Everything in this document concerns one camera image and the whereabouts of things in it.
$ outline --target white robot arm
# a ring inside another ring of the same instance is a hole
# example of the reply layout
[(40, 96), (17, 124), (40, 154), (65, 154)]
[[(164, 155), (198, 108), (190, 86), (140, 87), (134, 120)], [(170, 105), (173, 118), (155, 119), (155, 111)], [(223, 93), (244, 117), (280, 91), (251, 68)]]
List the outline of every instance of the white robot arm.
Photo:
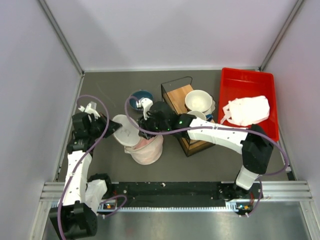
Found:
[[(96, 111), (96, 104), (90, 102), (79, 108), (80, 113), (72, 116), (72, 138), (67, 145), (68, 169), (65, 177), (65, 195), (62, 201), (60, 221), (67, 239), (78, 239), (94, 236), (97, 232), (97, 211), (103, 197), (111, 195), (112, 183), (108, 174), (96, 174), (87, 180), (92, 152), (79, 160), (93, 146), (107, 125), (107, 118)], [(122, 125), (109, 120), (104, 138), (112, 135)], [(51, 208), (49, 213), (55, 231), (60, 236), (58, 227), (58, 207)]]
[[(138, 121), (142, 129), (165, 132), (187, 127), (211, 127), (211, 129), (191, 129), (173, 135), (178, 138), (202, 140), (221, 145), (241, 154), (243, 165), (234, 182), (234, 191), (237, 192), (233, 195), (235, 198), (247, 194), (259, 175), (266, 173), (273, 145), (262, 137), (243, 131), (221, 130), (219, 127), (229, 127), (186, 113), (178, 115), (165, 102), (152, 104), (150, 99), (142, 98), (137, 102), (137, 107), (143, 108), (143, 117)], [(251, 130), (265, 134), (258, 125), (252, 125)], [(154, 137), (145, 132), (140, 132), (140, 135), (145, 138)]]

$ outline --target white plastic bag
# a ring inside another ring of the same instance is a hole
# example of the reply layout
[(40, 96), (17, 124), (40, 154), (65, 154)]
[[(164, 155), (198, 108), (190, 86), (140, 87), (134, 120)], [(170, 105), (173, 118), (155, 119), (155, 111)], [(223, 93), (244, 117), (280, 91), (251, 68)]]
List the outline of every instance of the white plastic bag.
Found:
[(225, 120), (238, 126), (249, 126), (258, 124), (268, 119), (270, 114), (270, 106), (265, 96), (236, 98), (229, 101), (228, 105), (222, 108), (224, 117), (221, 124)]

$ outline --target white cup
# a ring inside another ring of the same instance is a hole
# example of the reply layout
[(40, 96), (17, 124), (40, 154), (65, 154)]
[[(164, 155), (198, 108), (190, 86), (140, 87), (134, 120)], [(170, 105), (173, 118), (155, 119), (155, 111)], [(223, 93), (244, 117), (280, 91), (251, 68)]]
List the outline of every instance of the white cup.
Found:
[(188, 114), (194, 115), (197, 118), (200, 118), (200, 119), (205, 120), (205, 121), (207, 120), (206, 115), (201, 111), (189, 111)]
[(193, 90), (185, 96), (184, 103), (188, 110), (206, 113), (211, 109), (213, 99), (206, 91)]

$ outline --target gray floor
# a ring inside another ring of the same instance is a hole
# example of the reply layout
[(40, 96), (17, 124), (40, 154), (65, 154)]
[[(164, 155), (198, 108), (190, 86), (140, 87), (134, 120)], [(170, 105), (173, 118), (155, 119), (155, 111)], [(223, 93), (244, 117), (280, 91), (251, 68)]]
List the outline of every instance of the gray floor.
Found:
[[(57, 240), (51, 223), (42, 240)], [(88, 240), (311, 240), (300, 204), (262, 202), (249, 218), (234, 212), (119, 212)]]
[[(154, 95), (155, 100), (160, 101), (161, 83), (185, 76), (193, 77), (193, 88), (212, 94), (218, 104), (220, 70), (86, 73), (81, 95), (89, 94), (100, 98), (113, 118), (117, 114), (124, 114), (125, 100), (136, 90), (148, 90)], [(85, 106), (89, 101), (90, 99), (83, 99), (80, 103)], [(101, 106), (98, 106), (98, 110), (103, 112)], [(139, 116), (133, 110), (130, 110), (130, 114), (135, 119)], [(234, 181), (241, 166), (241, 155), (217, 145), (186, 157), (173, 136), (164, 137), (163, 153), (157, 162), (139, 165), (129, 154), (124, 153), (123, 146), (111, 136), (103, 139), (95, 148), (88, 176), (108, 173), (114, 182)], [(267, 172), (275, 172), (282, 167), (281, 155), (275, 149)], [(60, 181), (64, 181), (66, 171), (65, 159), (59, 175)], [(262, 179), (280, 181), (288, 178), (282, 173)]]

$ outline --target red tray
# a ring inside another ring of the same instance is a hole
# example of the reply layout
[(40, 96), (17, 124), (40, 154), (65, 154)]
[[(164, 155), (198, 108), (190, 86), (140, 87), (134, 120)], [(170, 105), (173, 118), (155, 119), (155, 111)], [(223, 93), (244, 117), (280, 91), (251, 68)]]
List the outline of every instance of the red tray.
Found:
[[(270, 105), (270, 115), (267, 120), (258, 125), (274, 141), (279, 140), (277, 102), (274, 76), (271, 73), (223, 68), (220, 83), (220, 98), (218, 108), (218, 123), (224, 117), (222, 108), (236, 98), (257, 97), (264, 95)], [(228, 121), (223, 123), (230, 127), (239, 127)]]

